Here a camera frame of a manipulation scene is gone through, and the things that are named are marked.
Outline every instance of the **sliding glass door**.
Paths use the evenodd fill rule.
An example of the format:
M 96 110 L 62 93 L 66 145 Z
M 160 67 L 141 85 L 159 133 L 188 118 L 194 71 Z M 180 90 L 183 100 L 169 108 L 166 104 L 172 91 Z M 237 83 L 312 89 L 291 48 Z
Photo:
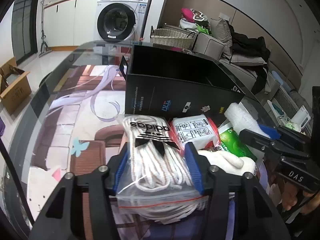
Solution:
M 12 11 L 11 36 L 13 55 L 21 63 L 37 52 L 36 9 L 38 0 L 15 0 Z

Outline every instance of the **wicker basket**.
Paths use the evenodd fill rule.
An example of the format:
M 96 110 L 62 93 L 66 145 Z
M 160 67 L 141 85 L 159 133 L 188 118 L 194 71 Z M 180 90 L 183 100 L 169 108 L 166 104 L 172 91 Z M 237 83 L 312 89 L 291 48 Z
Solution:
M 170 29 L 153 30 L 153 26 L 151 26 L 150 41 L 157 44 L 188 49 L 193 42 L 194 35 L 194 33 L 187 35 Z

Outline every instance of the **pink cloth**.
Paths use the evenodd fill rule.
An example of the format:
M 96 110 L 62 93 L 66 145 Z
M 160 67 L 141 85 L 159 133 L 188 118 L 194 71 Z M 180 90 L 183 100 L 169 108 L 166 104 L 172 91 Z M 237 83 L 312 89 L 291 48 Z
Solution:
M 182 16 L 191 23 L 195 23 L 196 21 L 193 19 L 193 12 L 189 8 L 181 8 Z

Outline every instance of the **washing machine door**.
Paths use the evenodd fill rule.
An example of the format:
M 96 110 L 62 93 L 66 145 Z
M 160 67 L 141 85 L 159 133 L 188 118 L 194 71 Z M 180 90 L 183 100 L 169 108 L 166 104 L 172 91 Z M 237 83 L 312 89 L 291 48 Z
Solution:
M 126 39 L 136 23 L 134 11 L 122 3 L 112 3 L 99 14 L 97 29 L 104 40 L 117 42 Z

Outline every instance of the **white container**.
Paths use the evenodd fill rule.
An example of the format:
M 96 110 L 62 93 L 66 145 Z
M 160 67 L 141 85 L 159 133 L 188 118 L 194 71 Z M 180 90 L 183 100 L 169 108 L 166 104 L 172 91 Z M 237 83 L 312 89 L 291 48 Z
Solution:
M 299 111 L 291 119 L 291 121 L 296 123 L 301 129 L 303 129 L 310 120 L 311 117 L 304 106 L 301 106 Z

